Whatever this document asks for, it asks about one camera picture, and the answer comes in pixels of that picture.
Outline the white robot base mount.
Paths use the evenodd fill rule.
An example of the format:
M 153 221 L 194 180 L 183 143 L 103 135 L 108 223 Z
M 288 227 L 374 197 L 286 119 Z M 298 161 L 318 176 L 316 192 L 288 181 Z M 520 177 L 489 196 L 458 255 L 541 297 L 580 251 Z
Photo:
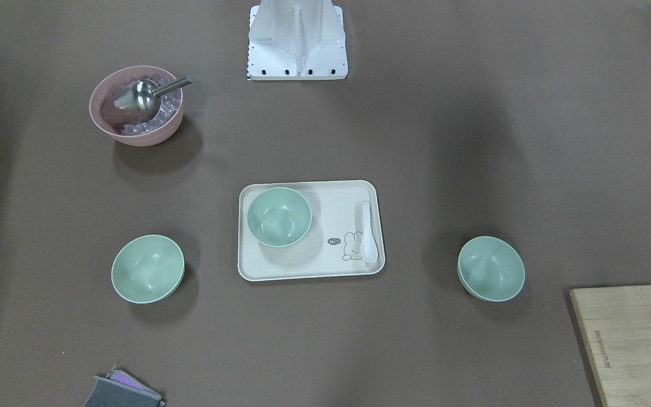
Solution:
M 249 18 L 248 80 L 347 78 L 344 13 L 333 2 L 261 1 Z

